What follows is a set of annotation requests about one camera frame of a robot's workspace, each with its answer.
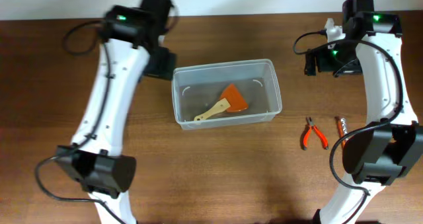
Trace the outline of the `orange scraper wooden handle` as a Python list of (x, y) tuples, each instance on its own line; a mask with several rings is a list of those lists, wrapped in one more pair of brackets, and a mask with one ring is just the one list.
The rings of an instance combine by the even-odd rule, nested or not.
[(203, 114), (197, 115), (194, 118), (194, 121), (207, 120), (208, 118), (223, 112), (242, 112), (248, 107), (249, 105), (242, 96), (241, 92), (233, 83), (231, 83), (223, 90), (219, 100), (209, 110)]

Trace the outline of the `orange handled corkscrew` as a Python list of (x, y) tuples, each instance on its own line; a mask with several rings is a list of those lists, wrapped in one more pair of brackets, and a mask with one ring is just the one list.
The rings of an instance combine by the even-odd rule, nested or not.
[(346, 119), (340, 116), (336, 116), (335, 120), (336, 120), (336, 125), (338, 128), (338, 134), (340, 138), (342, 138), (344, 135), (348, 133)]

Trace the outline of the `clear plastic container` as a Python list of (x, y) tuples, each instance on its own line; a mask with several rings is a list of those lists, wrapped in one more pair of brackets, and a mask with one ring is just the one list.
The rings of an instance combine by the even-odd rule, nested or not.
[(175, 120), (184, 130), (268, 122), (282, 111), (269, 59), (177, 68), (172, 97)]

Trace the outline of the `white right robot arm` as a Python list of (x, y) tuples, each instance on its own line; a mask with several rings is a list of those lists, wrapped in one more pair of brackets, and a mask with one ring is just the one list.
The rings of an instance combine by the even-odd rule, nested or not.
[(355, 223), (371, 199), (405, 177), (422, 156), (422, 126), (412, 109), (401, 65), (399, 16), (378, 13), (373, 0), (346, 0), (341, 25), (328, 19), (326, 44), (304, 51), (305, 74), (362, 75), (367, 102), (364, 127), (342, 135), (344, 176), (314, 223)]

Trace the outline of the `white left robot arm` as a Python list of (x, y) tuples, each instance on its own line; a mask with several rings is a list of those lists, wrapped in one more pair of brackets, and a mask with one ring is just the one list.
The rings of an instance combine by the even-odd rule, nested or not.
[(176, 54), (162, 42), (176, 9), (171, 0), (113, 6), (98, 22), (100, 57), (83, 119), (54, 162), (88, 193), (101, 223), (136, 223), (129, 189), (136, 159), (122, 154), (123, 134), (135, 89), (144, 76), (171, 80)]

